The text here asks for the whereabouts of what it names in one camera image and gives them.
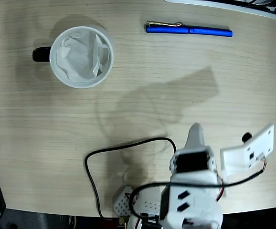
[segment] white bracket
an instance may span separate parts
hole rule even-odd
[[[272,153],[273,148],[274,125],[269,123],[243,145],[220,150],[223,175],[227,178],[253,168],[262,158]]]

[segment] pen clip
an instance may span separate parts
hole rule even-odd
[[[157,21],[147,21],[147,26],[150,26],[150,25],[165,25],[165,26],[171,26],[171,27],[178,27],[178,26],[182,26],[183,23],[177,22],[177,23],[171,24],[171,23],[162,23]]]

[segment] black mug handle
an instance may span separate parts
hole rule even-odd
[[[51,47],[40,47],[33,50],[32,59],[35,62],[49,62]]]

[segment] black knob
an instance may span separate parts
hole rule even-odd
[[[247,132],[247,133],[245,133],[243,136],[242,136],[242,141],[243,141],[243,143],[245,143],[245,142],[247,142],[249,139],[251,139],[252,138],[252,135],[251,135],[251,133],[249,133],[249,132]]]
[[[12,224],[10,225],[10,229],[18,229],[18,226],[17,226],[16,224],[13,224],[13,223],[12,223]]]

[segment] red wire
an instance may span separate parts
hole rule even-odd
[[[137,222],[136,222],[136,225],[135,225],[135,229],[138,228],[139,222],[140,222],[140,219],[137,219]]]
[[[267,165],[267,159],[263,158],[262,160],[264,161],[263,170],[265,170],[266,165]],[[221,183],[224,184],[223,179],[219,176],[219,174],[217,174],[217,176],[221,180]],[[221,188],[220,193],[219,193],[218,197],[216,198],[216,201],[219,201],[222,198],[223,192],[224,192],[224,188]]]

